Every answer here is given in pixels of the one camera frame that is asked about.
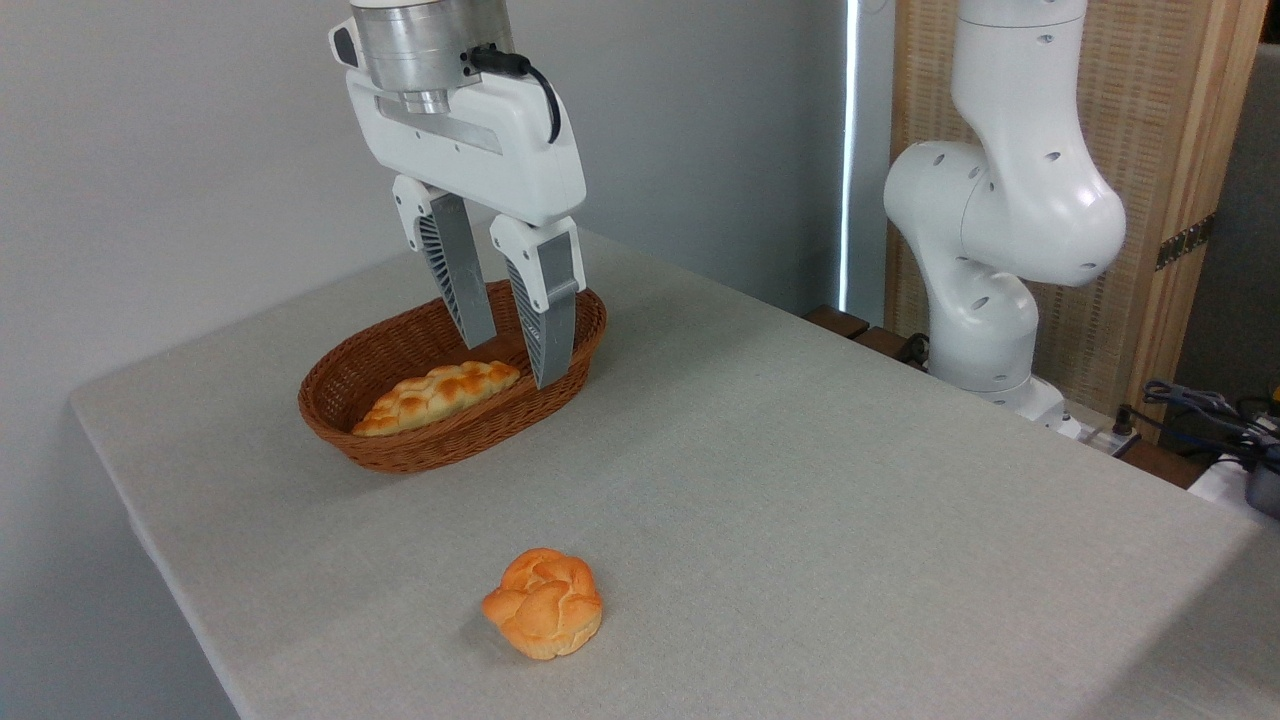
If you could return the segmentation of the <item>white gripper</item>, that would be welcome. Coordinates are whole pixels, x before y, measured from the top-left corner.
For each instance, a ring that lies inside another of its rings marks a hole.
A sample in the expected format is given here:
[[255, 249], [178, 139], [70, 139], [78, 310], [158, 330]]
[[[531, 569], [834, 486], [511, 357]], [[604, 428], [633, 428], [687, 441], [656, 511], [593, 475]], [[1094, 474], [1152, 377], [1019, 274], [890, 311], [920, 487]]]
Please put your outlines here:
[[567, 217], [586, 186], [572, 126], [547, 82], [474, 65], [476, 47], [513, 50], [509, 18], [353, 15], [329, 44], [366, 145], [402, 174], [392, 192], [404, 236], [462, 341], [476, 348], [497, 336], [468, 199], [506, 214], [492, 223], [492, 241], [506, 258], [535, 382], [556, 383], [570, 368], [576, 295], [588, 287]]

